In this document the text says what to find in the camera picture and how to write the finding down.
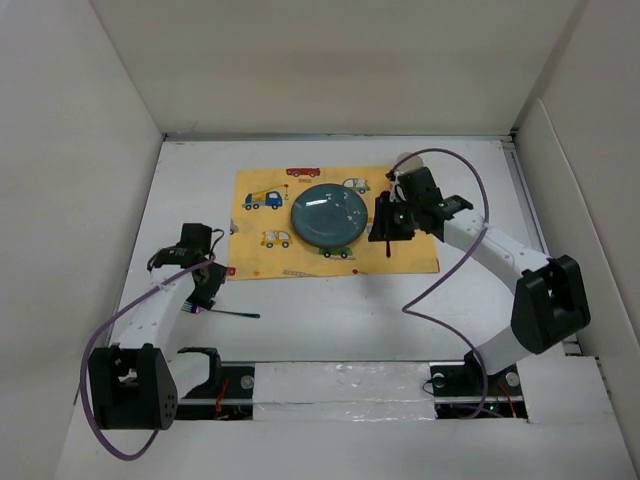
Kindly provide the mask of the iridescent metal fork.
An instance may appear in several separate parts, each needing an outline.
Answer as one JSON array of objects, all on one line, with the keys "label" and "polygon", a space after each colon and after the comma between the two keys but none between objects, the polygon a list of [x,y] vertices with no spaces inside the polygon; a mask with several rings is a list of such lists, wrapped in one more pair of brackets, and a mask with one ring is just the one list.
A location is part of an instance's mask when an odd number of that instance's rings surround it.
[{"label": "iridescent metal fork", "polygon": [[185,313],[189,313],[189,314],[200,314],[200,313],[217,313],[217,314],[223,314],[223,315],[230,315],[230,316],[235,316],[235,317],[241,317],[241,318],[249,318],[249,319],[260,319],[261,315],[258,313],[249,313],[249,312],[238,312],[238,311],[228,311],[228,310],[220,310],[220,309],[212,309],[212,308],[205,308],[205,307],[201,307],[195,304],[191,304],[188,302],[185,302],[182,307],[181,310]]}]

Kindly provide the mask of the iridescent purple metal spoon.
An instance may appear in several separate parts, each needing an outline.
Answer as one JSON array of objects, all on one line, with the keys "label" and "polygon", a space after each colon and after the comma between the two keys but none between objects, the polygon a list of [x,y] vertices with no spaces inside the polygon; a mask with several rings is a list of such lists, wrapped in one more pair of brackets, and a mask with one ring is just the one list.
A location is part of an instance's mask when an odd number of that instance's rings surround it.
[{"label": "iridescent purple metal spoon", "polygon": [[388,190],[385,190],[381,193],[381,229],[382,229],[382,237],[385,242],[385,255],[387,259],[390,259],[392,256],[391,252],[391,240],[390,240],[390,231],[392,229],[393,217],[393,205],[391,202],[391,193]]}]

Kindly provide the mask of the yellow vehicle-print cloth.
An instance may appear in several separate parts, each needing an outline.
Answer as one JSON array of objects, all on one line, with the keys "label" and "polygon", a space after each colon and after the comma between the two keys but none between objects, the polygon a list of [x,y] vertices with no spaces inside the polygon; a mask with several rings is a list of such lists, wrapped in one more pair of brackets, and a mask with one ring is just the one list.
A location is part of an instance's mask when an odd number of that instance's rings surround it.
[{"label": "yellow vehicle-print cloth", "polygon": [[[375,197],[390,188],[386,166],[283,167],[236,174],[229,240],[229,276],[234,280],[437,273],[435,240],[423,233],[409,242],[370,243]],[[291,211],[304,191],[338,184],[366,205],[366,229],[351,243],[322,248],[294,231]]]}]

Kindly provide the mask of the dark teal ceramic plate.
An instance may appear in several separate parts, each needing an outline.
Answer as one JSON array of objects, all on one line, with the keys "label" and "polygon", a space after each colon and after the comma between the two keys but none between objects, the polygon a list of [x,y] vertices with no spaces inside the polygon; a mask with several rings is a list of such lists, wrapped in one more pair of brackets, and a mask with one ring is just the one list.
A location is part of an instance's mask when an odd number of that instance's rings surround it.
[{"label": "dark teal ceramic plate", "polygon": [[314,247],[347,246],[365,231],[368,208],[359,193],[338,184],[319,184],[293,202],[291,225],[296,235]]}]

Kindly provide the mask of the pink ceramic mug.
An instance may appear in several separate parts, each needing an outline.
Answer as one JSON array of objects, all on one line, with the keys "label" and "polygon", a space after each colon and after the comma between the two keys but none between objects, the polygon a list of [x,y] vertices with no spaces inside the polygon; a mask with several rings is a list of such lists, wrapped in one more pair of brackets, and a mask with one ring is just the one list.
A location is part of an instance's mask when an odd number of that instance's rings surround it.
[{"label": "pink ceramic mug", "polygon": [[394,164],[396,174],[404,174],[424,166],[424,161],[419,154],[403,152]]}]

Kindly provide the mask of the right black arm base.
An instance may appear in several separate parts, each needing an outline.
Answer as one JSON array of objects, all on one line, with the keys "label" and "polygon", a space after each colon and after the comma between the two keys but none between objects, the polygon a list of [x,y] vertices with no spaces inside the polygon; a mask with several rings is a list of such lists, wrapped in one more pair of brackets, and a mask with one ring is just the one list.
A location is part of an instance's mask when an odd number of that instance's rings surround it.
[{"label": "right black arm base", "polygon": [[477,409],[477,419],[528,418],[516,363],[484,379],[469,351],[461,361],[430,363],[421,389],[434,400],[437,419],[463,419]]}]

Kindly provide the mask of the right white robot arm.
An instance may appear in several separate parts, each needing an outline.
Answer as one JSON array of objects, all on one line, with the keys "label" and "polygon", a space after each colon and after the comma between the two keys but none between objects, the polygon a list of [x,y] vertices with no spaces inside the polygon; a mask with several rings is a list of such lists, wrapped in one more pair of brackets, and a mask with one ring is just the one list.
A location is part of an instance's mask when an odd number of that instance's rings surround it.
[{"label": "right white robot arm", "polygon": [[387,174],[393,189],[375,201],[369,241],[409,241],[421,231],[463,252],[500,280],[513,296],[506,327],[465,357],[462,381],[473,393],[494,387],[501,371],[539,355],[591,321],[580,266],[568,255],[551,257],[492,227],[471,202],[442,196],[431,171]]}]

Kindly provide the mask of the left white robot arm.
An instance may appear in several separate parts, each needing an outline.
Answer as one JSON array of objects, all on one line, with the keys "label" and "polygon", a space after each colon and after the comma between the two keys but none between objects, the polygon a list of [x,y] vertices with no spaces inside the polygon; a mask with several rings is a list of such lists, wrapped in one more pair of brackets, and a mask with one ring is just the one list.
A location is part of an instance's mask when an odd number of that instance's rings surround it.
[{"label": "left white robot arm", "polygon": [[209,310],[227,275],[214,246],[224,234],[201,223],[185,223],[178,242],[147,262],[161,279],[130,312],[107,347],[88,358],[93,418],[101,430],[166,430],[181,399],[196,391],[217,394],[224,385],[221,359],[212,347],[169,349],[185,305]]}]

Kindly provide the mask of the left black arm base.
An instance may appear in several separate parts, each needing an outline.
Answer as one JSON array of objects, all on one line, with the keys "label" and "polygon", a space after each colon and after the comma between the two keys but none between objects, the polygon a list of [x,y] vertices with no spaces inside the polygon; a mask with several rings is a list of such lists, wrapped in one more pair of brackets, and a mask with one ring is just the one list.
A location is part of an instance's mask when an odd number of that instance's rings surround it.
[{"label": "left black arm base", "polygon": [[215,348],[186,347],[168,366],[178,391],[176,420],[253,419],[254,363],[227,363]]}]

